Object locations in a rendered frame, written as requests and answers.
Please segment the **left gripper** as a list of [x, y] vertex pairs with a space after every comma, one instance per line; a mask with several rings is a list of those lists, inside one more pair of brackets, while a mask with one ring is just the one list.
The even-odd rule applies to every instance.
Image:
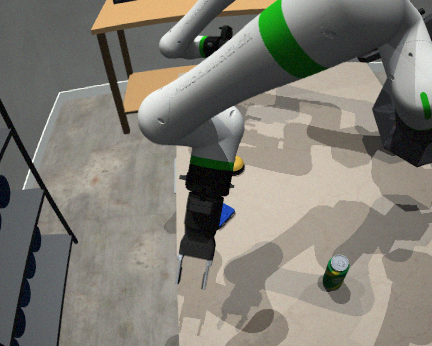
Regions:
[[215, 253], [214, 237], [219, 229], [223, 197], [228, 196], [230, 189], [235, 186], [231, 184], [232, 174], [233, 171], [189, 164], [187, 175], [180, 175], [179, 179], [186, 181], [186, 189], [191, 192], [187, 199], [185, 234], [177, 255], [175, 284], [179, 284], [181, 279], [183, 257], [200, 258], [207, 260], [201, 287], [205, 290], [209, 266], [212, 265]]

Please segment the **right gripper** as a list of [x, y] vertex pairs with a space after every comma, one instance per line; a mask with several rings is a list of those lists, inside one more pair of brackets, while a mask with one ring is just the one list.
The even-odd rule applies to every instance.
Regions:
[[223, 27], [219, 27], [219, 29], [222, 29], [221, 36], [207, 36], [204, 40], [203, 52], [206, 58], [228, 42], [230, 40], [228, 38], [232, 38], [233, 31], [230, 26], [223, 25]]

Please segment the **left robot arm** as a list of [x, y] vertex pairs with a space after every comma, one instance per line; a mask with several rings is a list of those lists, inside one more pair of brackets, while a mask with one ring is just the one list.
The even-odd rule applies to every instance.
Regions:
[[233, 171], [244, 134], [234, 105], [376, 48], [399, 129], [431, 140], [432, 41], [409, 0], [276, 0], [199, 65], [149, 94], [138, 125], [153, 143], [192, 147], [190, 164]]

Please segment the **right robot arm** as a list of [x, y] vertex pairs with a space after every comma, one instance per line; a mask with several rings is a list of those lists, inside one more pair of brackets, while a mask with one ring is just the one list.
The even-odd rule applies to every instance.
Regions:
[[190, 11], [161, 38], [159, 49], [162, 55], [169, 59], [206, 58], [203, 43], [207, 36], [198, 35], [234, 1], [198, 0]]

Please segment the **green drink can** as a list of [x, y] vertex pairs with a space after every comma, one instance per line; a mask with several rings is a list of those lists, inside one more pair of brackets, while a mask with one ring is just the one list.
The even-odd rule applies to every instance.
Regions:
[[343, 255], [336, 255], [331, 259], [323, 276], [323, 284], [326, 288], [334, 290], [342, 285], [349, 270], [349, 262]]

